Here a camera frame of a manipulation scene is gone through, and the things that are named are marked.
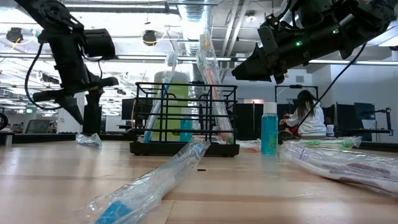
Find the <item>black wire rack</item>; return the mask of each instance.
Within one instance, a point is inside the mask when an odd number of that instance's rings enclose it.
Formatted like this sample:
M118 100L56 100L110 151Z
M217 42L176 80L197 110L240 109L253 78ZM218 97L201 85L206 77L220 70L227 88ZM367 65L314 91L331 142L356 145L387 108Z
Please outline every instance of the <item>black wire rack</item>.
M236 127L234 119L237 118L234 107L237 103L236 100L236 89L237 86L234 85L206 85L200 83L143 83L137 82L137 92L135 98L135 108L145 108L144 110L135 110L134 114L136 119L143 119L145 123L149 116L157 116L157 122L159 125L157 128L138 128L137 122L133 129L134 142L130 143L130 151L135 155L151 155L151 156L171 156L184 147L186 142L176 141L170 139L170 133L173 135L179 135L182 133L192 133L196 137L201 137L206 141L211 142L211 146L206 152L206 156L225 156L233 157L239 154L239 145L236 144ZM200 91L202 94L197 97L177 97L176 94L168 92L169 88L173 86L187 86L189 90L204 90ZM222 99L214 99L213 92L216 91L215 88L222 89ZM151 113L152 102L160 101L160 111L159 113ZM187 102L187 105L178 105L176 102ZM214 114L213 107L215 102L222 102L225 104L226 109L230 113L226 115L216 115ZM198 113L195 114L183 114L183 113L169 113L171 108L196 108ZM231 124L233 130L230 131L220 131L213 128L216 118L224 117L232 120ZM200 130L195 129L172 129L169 127L169 122L172 120L186 120L186 121L198 121L201 124ZM150 142L139 142L138 138L143 135L145 131L153 131L157 133L156 138L152 138ZM215 142L216 137L221 133L232 133L233 144L218 144Z

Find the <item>office desk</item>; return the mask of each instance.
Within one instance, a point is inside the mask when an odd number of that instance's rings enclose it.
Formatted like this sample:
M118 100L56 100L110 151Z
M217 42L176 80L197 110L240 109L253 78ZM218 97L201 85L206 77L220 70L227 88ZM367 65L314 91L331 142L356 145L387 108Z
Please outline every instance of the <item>office desk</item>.
M65 223L99 194L118 189L169 157L138 157L128 142L98 150L75 142L0 148L1 223ZM398 223L398 201L242 152L206 157L145 224Z

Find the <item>black rack base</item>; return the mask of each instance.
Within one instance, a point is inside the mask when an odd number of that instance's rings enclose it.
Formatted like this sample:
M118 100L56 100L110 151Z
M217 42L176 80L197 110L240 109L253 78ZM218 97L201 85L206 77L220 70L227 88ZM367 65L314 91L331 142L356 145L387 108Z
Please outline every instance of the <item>black rack base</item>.
M131 142L130 152L136 156L174 156L187 143L184 142ZM239 145L212 144L206 151L205 156L212 157L234 157L239 155Z

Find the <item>woman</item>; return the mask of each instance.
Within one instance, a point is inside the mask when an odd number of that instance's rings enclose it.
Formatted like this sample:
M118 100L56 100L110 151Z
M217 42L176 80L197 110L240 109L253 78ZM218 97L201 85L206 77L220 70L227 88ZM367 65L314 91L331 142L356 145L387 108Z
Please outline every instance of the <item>woman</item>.
M303 90L297 96L297 109L294 114L288 114L286 119L282 119L279 124L287 124L290 127L298 125L311 108L316 103L315 97L308 91ZM324 115L320 103L316 105L310 115L305 119L302 125L298 128L298 134L301 137L326 136L326 126L324 125Z

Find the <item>white shirt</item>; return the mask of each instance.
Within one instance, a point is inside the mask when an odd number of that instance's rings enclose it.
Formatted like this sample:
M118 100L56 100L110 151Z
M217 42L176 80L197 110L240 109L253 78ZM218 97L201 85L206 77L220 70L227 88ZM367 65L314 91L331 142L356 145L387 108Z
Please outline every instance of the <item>white shirt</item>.
M298 129L298 134L301 136L326 136L326 126L323 123L325 116L323 115L323 110L320 103L314 108L314 116L309 116L302 123ZM301 122L297 116L297 110L294 114L290 115L290 118L286 120L286 124L290 127L296 126Z

